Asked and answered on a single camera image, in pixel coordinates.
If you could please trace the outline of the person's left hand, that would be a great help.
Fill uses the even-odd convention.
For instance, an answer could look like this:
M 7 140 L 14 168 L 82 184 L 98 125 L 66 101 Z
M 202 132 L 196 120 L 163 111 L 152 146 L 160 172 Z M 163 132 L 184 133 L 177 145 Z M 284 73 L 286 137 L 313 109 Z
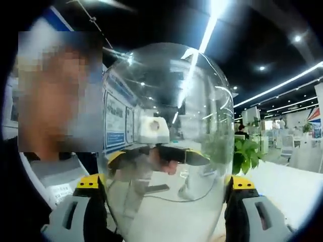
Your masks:
M 177 161 L 162 159 L 159 155 L 159 151 L 155 148 L 151 149 L 149 152 L 149 162 L 155 171 L 164 172 L 168 175 L 175 175 L 178 167 Z

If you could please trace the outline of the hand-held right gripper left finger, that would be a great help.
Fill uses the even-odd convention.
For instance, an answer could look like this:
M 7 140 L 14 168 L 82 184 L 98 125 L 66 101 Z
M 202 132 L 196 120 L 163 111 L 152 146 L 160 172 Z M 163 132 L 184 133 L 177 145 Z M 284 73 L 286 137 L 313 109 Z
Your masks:
M 45 241 L 120 241 L 107 227 L 111 216 L 102 173 L 80 179 L 72 195 L 52 210 L 41 233 Z

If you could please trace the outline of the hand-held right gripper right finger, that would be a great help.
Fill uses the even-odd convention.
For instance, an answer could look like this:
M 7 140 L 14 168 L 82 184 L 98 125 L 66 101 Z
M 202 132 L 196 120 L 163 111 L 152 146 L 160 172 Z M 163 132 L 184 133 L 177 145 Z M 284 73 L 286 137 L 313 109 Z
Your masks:
M 293 229 L 285 215 L 250 180 L 226 177 L 224 195 L 226 241 L 287 241 Z

